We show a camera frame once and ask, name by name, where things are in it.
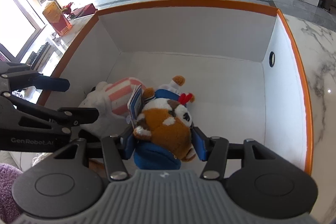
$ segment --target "marble countertop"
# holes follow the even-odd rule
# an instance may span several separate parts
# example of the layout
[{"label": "marble countertop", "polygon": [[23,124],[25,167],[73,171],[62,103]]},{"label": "marble countertop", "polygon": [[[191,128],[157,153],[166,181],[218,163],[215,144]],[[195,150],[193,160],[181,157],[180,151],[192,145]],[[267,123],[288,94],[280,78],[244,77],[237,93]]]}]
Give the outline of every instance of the marble countertop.
[{"label": "marble countertop", "polygon": [[[48,41],[51,47],[44,53],[42,58],[45,61],[41,62],[37,68],[37,71],[43,73],[45,76],[50,76],[65,51],[71,45],[78,33],[83,29],[85,24],[92,18],[92,16],[93,15],[89,15],[86,17],[70,20],[70,23],[72,24],[71,30],[66,35],[56,38],[55,41],[51,39],[51,34],[55,31],[50,28],[52,31],[50,31],[42,39],[44,40],[43,44]],[[42,90],[37,90],[34,86],[31,86],[24,91],[24,98],[32,103],[36,103],[41,95],[41,92]]]},{"label": "marble countertop", "polygon": [[312,177],[319,195],[311,214],[323,224],[336,217],[336,32],[285,15],[307,76],[314,122]]}]

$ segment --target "stuffed animal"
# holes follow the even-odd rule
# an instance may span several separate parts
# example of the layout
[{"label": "stuffed animal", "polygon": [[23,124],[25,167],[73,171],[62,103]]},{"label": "stuffed animal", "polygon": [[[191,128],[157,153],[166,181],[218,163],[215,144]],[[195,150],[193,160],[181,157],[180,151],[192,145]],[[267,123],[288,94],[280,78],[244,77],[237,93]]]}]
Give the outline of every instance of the stuffed animal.
[{"label": "stuffed animal", "polygon": [[95,107],[99,117],[94,123],[82,124],[81,128],[98,138],[123,132],[128,126],[128,100],[139,85],[145,90],[144,84],[134,77],[121,79],[114,84],[98,83],[79,107]]},{"label": "stuffed animal", "polygon": [[194,101],[192,94],[179,94],[184,84],[182,76],[175,76],[168,85],[143,93],[147,104],[137,117],[133,134],[140,140],[134,153],[140,169],[179,169],[182,161],[195,158],[191,143],[192,118],[185,104]]}]

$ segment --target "window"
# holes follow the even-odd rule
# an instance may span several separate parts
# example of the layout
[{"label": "window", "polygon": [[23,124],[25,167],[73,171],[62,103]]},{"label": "window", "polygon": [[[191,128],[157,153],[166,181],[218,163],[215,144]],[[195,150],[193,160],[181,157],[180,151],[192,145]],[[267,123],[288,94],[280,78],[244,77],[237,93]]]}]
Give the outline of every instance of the window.
[{"label": "window", "polygon": [[1,0],[0,60],[20,62],[43,26],[27,0]]}]

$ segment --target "pink striped plush toy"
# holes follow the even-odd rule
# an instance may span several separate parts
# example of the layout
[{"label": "pink striped plush toy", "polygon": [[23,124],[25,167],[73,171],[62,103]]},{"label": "pink striped plush toy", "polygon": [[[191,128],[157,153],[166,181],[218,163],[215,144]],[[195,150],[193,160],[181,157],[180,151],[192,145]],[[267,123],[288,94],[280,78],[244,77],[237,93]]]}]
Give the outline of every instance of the pink striped plush toy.
[{"label": "pink striped plush toy", "polygon": [[96,89],[90,92],[79,107],[95,107],[99,111],[97,121],[82,124],[81,128],[95,135],[105,137],[119,134],[127,127],[127,103],[136,86],[146,87],[137,78],[127,77],[114,84],[100,82]]}]

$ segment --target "brown and white plush toy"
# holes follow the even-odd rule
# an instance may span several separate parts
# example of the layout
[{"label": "brown and white plush toy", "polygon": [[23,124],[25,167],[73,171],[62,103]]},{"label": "brown and white plush toy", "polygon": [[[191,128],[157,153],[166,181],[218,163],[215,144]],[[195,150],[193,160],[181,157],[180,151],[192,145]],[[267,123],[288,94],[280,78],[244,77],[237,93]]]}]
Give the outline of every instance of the brown and white plush toy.
[{"label": "brown and white plush toy", "polygon": [[182,76],[175,76],[169,85],[162,85],[156,91],[153,88],[144,91],[144,100],[149,102],[137,117],[133,131],[140,140],[134,153],[134,161],[140,169],[179,169],[181,160],[195,158],[190,131],[192,118],[185,106],[194,96],[179,94],[184,82]]}]

